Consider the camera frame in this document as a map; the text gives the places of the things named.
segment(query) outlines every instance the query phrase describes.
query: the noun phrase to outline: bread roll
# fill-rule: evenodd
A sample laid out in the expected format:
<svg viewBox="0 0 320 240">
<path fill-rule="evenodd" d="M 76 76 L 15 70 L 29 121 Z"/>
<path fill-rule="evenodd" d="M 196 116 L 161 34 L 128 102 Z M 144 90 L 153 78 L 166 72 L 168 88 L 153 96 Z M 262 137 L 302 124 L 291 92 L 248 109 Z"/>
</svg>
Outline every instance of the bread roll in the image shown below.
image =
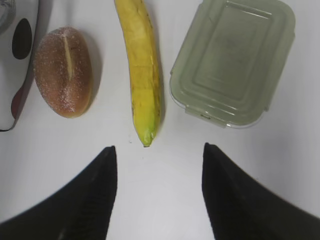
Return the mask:
<svg viewBox="0 0 320 240">
<path fill-rule="evenodd" d="M 34 77 L 47 104 L 65 118 L 82 115 L 91 101 L 93 74 L 85 39 L 72 27 L 48 33 L 33 62 Z"/>
</svg>

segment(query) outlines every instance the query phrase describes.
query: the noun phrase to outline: plastic food container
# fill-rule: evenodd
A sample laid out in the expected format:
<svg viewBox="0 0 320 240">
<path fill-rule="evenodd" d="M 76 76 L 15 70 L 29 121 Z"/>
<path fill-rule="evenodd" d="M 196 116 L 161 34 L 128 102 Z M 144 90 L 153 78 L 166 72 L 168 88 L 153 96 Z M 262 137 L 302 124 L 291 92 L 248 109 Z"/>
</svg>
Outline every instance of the plastic food container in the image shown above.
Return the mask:
<svg viewBox="0 0 320 240">
<path fill-rule="evenodd" d="M 295 24 L 278 0 L 204 0 L 171 71 L 171 95 L 220 126 L 255 123 L 269 109 Z"/>
</svg>

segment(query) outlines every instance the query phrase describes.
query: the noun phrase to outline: white background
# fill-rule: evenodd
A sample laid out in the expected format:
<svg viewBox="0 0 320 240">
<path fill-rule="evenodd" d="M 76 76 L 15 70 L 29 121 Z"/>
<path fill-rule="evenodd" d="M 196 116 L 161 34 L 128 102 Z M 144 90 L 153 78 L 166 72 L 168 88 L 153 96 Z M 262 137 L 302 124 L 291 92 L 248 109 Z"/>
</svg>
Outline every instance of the white background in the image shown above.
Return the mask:
<svg viewBox="0 0 320 240">
<path fill-rule="evenodd" d="M 286 0 L 296 39 L 270 111 L 248 129 L 187 115 L 170 97 L 170 70 L 201 0 L 148 0 L 158 32 L 165 119 L 150 148 L 135 133 L 123 33 L 113 0 L 43 0 L 36 42 L 71 25 L 88 44 L 99 89 L 77 119 L 55 114 L 32 83 L 16 127 L 0 133 L 0 222 L 60 189 L 115 145 L 118 191 L 109 240 L 212 240 L 201 191 L 205 142 L 287 201 L 320 217 L 320 1 Z"/>
</svg>

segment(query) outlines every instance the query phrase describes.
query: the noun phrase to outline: container lid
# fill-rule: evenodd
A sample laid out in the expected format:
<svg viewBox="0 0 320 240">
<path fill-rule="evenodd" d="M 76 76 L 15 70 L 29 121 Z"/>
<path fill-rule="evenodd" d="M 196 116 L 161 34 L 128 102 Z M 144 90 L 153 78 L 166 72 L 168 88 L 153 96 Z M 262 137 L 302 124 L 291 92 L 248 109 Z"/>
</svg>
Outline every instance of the container lid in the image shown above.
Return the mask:
<svg viewBox="0 0 320 240">
<path fill-rule="evenodd" d="M 246 126 L 269 109 L 295 38 L 278 0 L 204 0 L 171 71 L 173 98 L 222 126 Z"/>
</svg>

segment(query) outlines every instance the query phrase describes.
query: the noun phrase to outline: yellow banana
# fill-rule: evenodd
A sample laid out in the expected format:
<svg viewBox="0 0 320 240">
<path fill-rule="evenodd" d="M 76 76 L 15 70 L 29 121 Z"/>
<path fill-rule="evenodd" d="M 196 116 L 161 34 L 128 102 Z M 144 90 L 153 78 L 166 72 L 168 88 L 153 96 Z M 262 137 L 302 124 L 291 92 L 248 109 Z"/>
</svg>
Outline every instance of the yellow banana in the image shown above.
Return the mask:
<svg viewBox="0 0 320 240">
<path fill-rule="evenodd" d="M 145 147 L 160 123 L 159 65 L 153 27 L 144 0 L 114 0 L 123 31 L 130 68 L 132 115 Z"/>
</svg>

